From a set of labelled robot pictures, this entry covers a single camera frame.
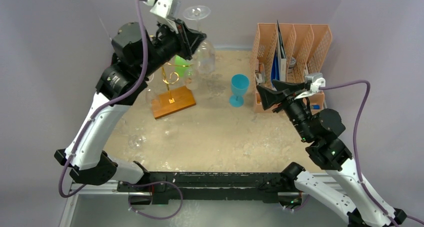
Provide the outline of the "green plastic goblet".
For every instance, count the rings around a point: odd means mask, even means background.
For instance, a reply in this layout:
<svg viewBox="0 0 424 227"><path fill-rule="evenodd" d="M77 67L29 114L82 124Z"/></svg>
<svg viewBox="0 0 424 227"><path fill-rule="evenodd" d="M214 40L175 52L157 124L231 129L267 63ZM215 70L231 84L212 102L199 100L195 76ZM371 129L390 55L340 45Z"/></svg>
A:
<svg viewBox="0 0 424 227"><path fill-rule="evenodd" d="M176 55L174 57L174 71L178 74L180 78L184 77L185 72L187 69L192 65L192 63L189 60L186 60L179 55Z"/></svg>

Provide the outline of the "clear glass back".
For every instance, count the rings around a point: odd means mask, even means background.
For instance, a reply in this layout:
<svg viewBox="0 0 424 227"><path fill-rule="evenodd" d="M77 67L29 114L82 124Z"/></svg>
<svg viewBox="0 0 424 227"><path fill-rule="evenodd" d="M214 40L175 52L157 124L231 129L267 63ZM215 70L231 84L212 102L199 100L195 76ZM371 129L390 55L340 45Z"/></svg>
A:
<svg viewBox="0 0 424 227"><path fill-rule="evenodd" d="M188 7L183 12L183 17L187 20L195 21L197 30L202 30L201 20L208 17L211 13L209 7L204 5L195 5ZM216 69L216 51L213 44L205 39L197 48L193 55L193 62L201 75L208 75Z"/></svg>

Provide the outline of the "clear flute wine glass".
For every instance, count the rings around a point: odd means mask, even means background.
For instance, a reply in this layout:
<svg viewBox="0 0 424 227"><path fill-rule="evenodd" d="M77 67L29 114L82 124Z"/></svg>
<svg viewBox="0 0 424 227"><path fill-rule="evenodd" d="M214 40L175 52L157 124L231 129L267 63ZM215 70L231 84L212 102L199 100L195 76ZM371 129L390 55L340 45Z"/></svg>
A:
<svg viewBox="0 0 424 227"><path fill-rule="evenodd" d="M148 104L150 109L154 109L155 105L160 103L160 99L158 94L154 91L154 89L150 86L151 82L154 80L155 74L152 73L146 79L147 88L145 89L145 101Z"/></svg>

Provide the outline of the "clear glass near left arm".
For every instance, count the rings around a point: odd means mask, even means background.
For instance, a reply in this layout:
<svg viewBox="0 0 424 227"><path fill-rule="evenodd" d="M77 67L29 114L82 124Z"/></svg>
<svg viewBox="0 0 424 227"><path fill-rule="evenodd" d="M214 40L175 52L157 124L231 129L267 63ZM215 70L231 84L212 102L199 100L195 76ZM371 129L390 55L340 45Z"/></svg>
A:
<svg viewBox="0 0 424 227"><path fill-rule="evenodd" d="M144 136L134 134L128 137L127 144L130 149L135 150L139 149L145 142L146 138Z"/></svg>

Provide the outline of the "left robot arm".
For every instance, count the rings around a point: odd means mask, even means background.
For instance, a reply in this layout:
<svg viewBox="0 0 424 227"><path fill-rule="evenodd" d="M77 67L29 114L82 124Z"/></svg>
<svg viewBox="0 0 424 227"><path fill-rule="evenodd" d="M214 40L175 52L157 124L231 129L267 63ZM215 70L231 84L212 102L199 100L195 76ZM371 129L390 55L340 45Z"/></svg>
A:
<svg viewBox="0 0 424 227"><path fill-rule="evenodd" d="M174 56L190 60L207 38L180 19L176 29L158 24L149 37L139 23L122 25L112 39L112 63L96 84L92 105L73 142L55 152L55 159L70 168L78 184L99 186L110 180L127 182L138 192L149 186L149 172L136 161L122 161L108 155L104 146L121 117L148 87L148 78Z"/></svg>

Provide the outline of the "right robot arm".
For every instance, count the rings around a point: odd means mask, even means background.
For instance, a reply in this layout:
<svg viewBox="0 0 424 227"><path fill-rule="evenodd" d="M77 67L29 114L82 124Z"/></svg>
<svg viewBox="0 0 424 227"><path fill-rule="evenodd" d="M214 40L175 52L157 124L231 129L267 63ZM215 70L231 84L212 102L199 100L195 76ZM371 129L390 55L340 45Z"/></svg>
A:
<svg viewBox="0 0 424 227"><path fill-rule="evenodd" d="M312 114L304 99L326 89L326 81L288 83L273 81L274 89L256 87L265 110L284 111L308 143L309 158L342 188L339 192L316 180L299 164L292 162L281 174L280 183L288 191L295 188L327 206L350 227L400 226L407 214L388 204L364 177L356 151L350 151L340 139L345 126L337 111L325 108Z"/></svg>

